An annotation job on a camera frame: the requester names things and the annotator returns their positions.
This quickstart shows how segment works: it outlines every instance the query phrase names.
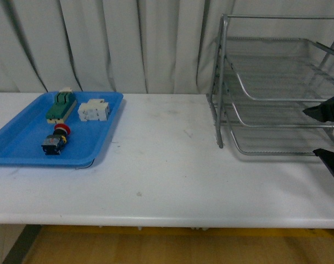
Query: blue tray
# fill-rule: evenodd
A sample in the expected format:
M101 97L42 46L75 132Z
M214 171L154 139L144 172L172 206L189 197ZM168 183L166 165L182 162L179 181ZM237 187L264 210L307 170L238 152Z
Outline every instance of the blue tray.
M45 155L41 144L52 134L46 112L57 92L39 96L0 130L0 164L27 166L87 167L99 154L123 95L118 92L75 92L77 105L66 120L71 129L68 142L60 155ZM78 108L92 98L103 98L110 106L107 121L79 119Z

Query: white curtain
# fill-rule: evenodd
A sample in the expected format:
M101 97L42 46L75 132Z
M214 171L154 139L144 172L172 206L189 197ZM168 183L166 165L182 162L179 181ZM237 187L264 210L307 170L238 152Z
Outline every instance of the white curtain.
M334 0L0 0L0 91L204 94L222 13L334 15ZM230 27L293 32L330 45L334 21Z

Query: wire mesh shelf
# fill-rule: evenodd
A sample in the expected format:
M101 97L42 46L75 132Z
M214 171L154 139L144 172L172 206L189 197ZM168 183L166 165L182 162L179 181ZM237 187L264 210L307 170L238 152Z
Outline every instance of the wire mesh shelf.
M334 151L334 122L321 123L302 112L334 96L334 49L304 38L230 38L230 17L334 19L222 16L207 95L219 147L220 127L226 124L236 147L246 155Z

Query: white electrical component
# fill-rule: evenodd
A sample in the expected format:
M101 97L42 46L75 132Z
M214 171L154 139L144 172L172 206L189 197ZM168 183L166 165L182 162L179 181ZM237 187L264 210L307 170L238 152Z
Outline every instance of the white electrical component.
M106 121L110 107L104 99L90 99L79 106L78 114L81 121L100 120Z

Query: desk organizer tray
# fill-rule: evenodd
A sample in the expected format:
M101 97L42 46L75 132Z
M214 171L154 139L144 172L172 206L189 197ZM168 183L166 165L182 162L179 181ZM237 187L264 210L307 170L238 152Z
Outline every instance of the desk organizer tray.
M39 96L0 130L0 164L23 166L62 166L82 168L92 164L112 128L123 95L117 92L74 92L77 105L66 120L71 129L68 142L60 155L45 155L41 144L52 134L46 113L57 92ZM77 110L81 103L102 98L109 103L107 121L82 122Z
M307 110L334 96L334 42L327 47L291 36L229 37L232 18L297 21L298 29L303 20L334 20L333 16L221 17L207 95L219 147L223 147L220 127L226 124L238 150L246 155L334 150L334 120L323 123ZM243 25L251 28L251 23Z

